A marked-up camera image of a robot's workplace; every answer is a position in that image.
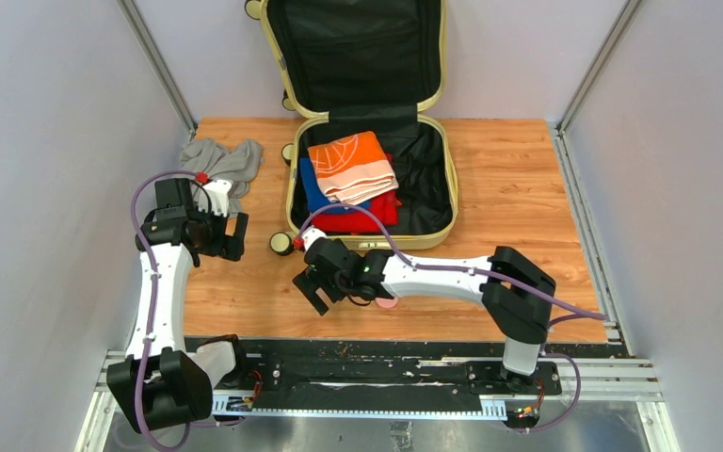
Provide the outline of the blue cloth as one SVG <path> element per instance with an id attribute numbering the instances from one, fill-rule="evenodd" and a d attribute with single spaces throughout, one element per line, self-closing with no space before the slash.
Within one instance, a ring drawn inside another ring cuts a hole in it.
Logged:
<path id="1" fill-rule="evenodd" d="M 350 214 L 353 212 L 352 209 L 348 209 L 342 206 L 333 206 L 334 202 L 330 202 L 326 195 L 319 188 L 313 168 L 313 163 L 308 157 L 299 158 L 298 172 L 300 181 L 302 182 L 305 191 L 307 208 L 310 213 L 313 213 L 319 208 L 329 205 L 330 208 L 322 211 L 322 214 L 337 216 L 343 214 Z"/>

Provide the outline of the red shirt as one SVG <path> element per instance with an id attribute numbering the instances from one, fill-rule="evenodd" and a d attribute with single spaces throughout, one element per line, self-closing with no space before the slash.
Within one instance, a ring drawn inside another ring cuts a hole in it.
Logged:
<path id="1" fill-rule="evenodd" d="M 393 227 L 398 223 L 397 208 L 400 204 L 395 192 L 388 191 L 363 202 L 361 208 L 370 212 L 384 226 Z M 376 234 L 380 232 L 379 227 L 372 219 L 356 210 L 350 214 L 337 216 L 321 212 L 314 217 L 312 225 L 325 233 L 333 234 Z"/>

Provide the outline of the orange white towel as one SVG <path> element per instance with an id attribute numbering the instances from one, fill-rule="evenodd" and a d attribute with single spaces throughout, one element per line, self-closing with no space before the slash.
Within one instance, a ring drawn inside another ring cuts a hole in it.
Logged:
<path id="1" fill-rule="evenodd" d="M 359 205 L 397 190 L 393 164 L 372 131 L 308 148 L 316 183 L 331 202 Z"/>

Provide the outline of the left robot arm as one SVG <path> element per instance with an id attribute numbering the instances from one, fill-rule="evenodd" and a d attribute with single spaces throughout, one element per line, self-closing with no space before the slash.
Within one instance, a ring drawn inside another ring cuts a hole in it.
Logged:
<path id="1" fill-rule="evenodd" d="M 124 358 L 108 366 L 106 384 L 132 429 L 140 434 L 209 417 L 222 382 L 243 387 L 250 363 L 234 334 L 185 348 L 184 307 L 189 274 L 201 258 L 237 262 L 245 251 L 249 217 L 226 231 L 235 184 L 200 172 L 171 171 L 141 184 L 156 206 L 132 217 L 142 283 L 137 320 Z"/>

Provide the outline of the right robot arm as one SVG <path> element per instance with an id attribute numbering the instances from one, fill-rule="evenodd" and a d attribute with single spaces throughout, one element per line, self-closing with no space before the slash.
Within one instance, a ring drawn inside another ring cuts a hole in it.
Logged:
<path id="1" fill-rule="evenodd" d="M 483 307 L 505 336 L 500 380 L 523 393 L 538 379 L 538 356 L 546 343 L 555 280 L 511 247 L 492 256 L 439 259 L 399 255 L 393 250 L 359 254 L 341 240 L 303 235 L 295 246 L 304 270 L 294 285 L 324 315 L 332 303 L 389 306 L 403 298 L 456 299 Z"/>

